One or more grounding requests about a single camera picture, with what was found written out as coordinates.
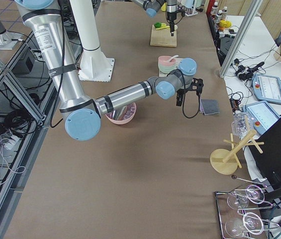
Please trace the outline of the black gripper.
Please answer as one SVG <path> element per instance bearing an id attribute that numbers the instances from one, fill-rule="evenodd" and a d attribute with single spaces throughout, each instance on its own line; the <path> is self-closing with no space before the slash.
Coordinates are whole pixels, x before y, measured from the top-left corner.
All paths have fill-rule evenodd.
<path id="1" fill-rule="evenodd" d="M 184 101 L 185 94 L 188 91 L 194 91 L 195 87 L 192 86 L 192 82 L 189 86 L 185 87 L 184 89 L 179 89 L 177 91 L 177 101 L 176 106 L 181 107 Z"/>
<path id="2" fill-rule="evenodd" d="M 171 36 L 174 36 L 174 31 L 175 31 L 175 21 L 177 19 L 177 14 L 179 13 L 179 10 L 176 9 L 175 11 L 170 11 L 167 10 L 167 22 L 170 25 L 170 31 L 171 31 Z"/>

